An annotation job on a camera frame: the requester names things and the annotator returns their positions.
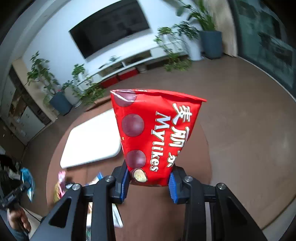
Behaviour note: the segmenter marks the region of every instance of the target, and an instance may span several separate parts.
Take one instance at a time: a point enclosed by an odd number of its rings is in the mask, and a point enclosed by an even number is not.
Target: chocolate ball picture
[[[137,94],[132,90],[115,91],[114,101],[121,107],[127,107],[134,103],[137,98]]]
[[[133,171],[133,178],[140,183],[145,183],[148,180],[146,173],[141,168]]]
[[[146,156],[141,150],[132,150],[126,154],[126,164],[132,168],[141,168],[146,163]]]
[[[128,114],[122,119],[121,127],[127,136],[136,137],[143,132],[145,123],[141,116]]]

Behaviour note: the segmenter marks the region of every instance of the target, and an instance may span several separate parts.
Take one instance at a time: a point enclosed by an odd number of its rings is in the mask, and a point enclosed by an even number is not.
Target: black tv screen
[[[138,2],[121,0],[84,19],[70,34],[87,58],[109,44],[148,28]]]

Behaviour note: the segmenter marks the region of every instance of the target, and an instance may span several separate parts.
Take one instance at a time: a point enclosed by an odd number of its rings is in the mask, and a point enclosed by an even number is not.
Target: hand
[[[22,222],[24,225],[24,228],[27,229],[29,232],[31,231],[31,224],[28,220],[28,217],[25,213],[25,211],[20,208],[19,210],[7,210],[7,220],[11,226],[12,229],[21,231],[21,228],[19,227],[18,221]]]

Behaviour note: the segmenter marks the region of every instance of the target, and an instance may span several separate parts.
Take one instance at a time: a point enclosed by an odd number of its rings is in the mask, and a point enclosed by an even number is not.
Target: metal bolt
[[[72,186],[72,189],[73,189],[74,191],[79,190],[79,189],[80,189],[80,185],[79,185],[79,184],[74,184],[74,185]]]
[[[110,176],[110,175],[105,177],[105,181],[106,181],[106,182],[111,182],[111,181],[113,181],[113,180],[114,180],[114,177],[112,177],[112,176]]]
[[[184,177],[185,182],[191,182],[193,180],[192,176],[186,176]]]
[[[220,190],[224,190],[226,188],[226,185],[224,183],[218,183],[217,186]]]

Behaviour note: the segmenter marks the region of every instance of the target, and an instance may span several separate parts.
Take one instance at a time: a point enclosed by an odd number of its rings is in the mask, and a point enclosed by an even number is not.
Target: brown table
[[[54,186],[57,182],[61,156],[70,131],[79,124],[112,108],[110,97],[102,99],[100,105],[78,117],[61,138],[52,156],[46,181],[48,206],[53,206]],[[112,173],[124,160],[122,151],[113,158],[66,169],[66,178],[85,185],[102,172]],[[176,159],[176,165],[185,169],[202,183],[209,184],[212,177],[209,147],[201,125],[197,121],[190,139]],[[174,205],[168,187],[142,187],[130,185],[128,196],[118,210],[123,228],[116,228],[117,241],[120,240],[161,240],[172,241],[181,237],[184,225],[184,205]]]

